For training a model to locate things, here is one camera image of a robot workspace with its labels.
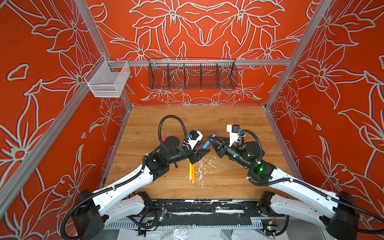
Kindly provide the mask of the blue marker pen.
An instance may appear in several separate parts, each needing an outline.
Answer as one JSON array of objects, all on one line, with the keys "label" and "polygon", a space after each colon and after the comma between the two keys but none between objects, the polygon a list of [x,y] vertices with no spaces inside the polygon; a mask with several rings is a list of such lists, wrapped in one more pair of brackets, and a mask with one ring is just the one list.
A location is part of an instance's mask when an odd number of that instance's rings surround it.
[{"label": "blue marker pen", "polygon": [[206,143],[203,145],[202,149],[207,149],[208,146],[213,142],[215,135],[208,136]]}]

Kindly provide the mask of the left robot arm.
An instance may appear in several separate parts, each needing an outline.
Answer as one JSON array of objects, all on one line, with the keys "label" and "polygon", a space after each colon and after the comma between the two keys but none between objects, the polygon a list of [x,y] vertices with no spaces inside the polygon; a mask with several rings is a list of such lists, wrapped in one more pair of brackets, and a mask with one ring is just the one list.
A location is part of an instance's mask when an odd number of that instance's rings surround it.
[{"label": "left robot arm", "polygon": [[[169,136],[163,141],[162,134],[158,133],[160,145],[143,156],[142,164],[134,171],[105,188],[94,192],[80,192],[74,206],[67,212],[60,225],[61,237],[64,240],[91,240],[105,225],[138,215],[149,207],[152,200],[147,193],[139,192],[130,199],[127,198],[128,195],[165,175],[171,164],[185,159],[194,164],[209,153],[208,149],[198,148],[205,143],[201,132],[183,132],[183,142],[175,136]],[[69,219],[73,221],[77,232],[74,237],[66,233]]]}]

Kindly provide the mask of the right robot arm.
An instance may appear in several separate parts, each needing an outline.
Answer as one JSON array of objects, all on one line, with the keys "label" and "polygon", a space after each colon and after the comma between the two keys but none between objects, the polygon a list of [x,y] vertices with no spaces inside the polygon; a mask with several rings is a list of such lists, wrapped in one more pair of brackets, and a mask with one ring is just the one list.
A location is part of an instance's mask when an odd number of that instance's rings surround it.
[{"label": "right robot arm", "polygon": [[229,134],[228,138],[208,136],[208,141],[220,158],[227,156],[247,169],[247,180],[251,184],[257,187],[271,187],[293,197],[287,199],[272,192],[264,192],[259,201],[261,211],[307,221],[326,230],[337,240],[355,240],[359,233],[384,233],[383,229],[359,229],[361,213],[380,222],[383,222],[384,218],[357,207],[350,194],[344,191],[336,194],[322,190],[264,161],[265,151],[253,132],[229,131]]}]

